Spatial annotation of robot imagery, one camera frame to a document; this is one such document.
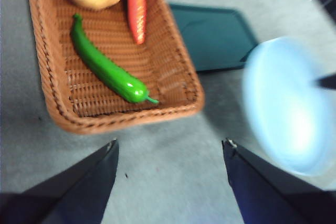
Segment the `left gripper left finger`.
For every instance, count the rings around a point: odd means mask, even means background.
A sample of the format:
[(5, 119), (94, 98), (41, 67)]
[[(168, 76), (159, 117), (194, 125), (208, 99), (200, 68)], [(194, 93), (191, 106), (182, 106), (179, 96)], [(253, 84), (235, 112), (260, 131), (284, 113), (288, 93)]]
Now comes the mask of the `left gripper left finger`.
[(1, 193), (1, 223), (101, 223), (118, 159), (113, 140), (22, 193)]

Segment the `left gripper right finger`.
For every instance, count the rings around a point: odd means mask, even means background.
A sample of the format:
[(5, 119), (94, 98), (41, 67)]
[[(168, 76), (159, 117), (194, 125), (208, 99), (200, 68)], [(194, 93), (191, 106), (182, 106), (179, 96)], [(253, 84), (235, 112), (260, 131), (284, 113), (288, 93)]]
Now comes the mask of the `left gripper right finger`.
[(335, 223), (334, 191), (277, 168), (231, 139), (222, 148), (244, 223)]

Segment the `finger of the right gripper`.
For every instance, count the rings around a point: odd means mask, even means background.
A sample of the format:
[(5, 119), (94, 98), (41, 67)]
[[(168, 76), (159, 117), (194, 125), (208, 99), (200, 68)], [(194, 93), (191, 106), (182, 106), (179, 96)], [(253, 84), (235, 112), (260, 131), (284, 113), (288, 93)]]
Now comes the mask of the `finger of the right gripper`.
[(336, 89), (336, 73), (327, 76), (319, 77), (314, 81), (314, 86), (323, 89)]

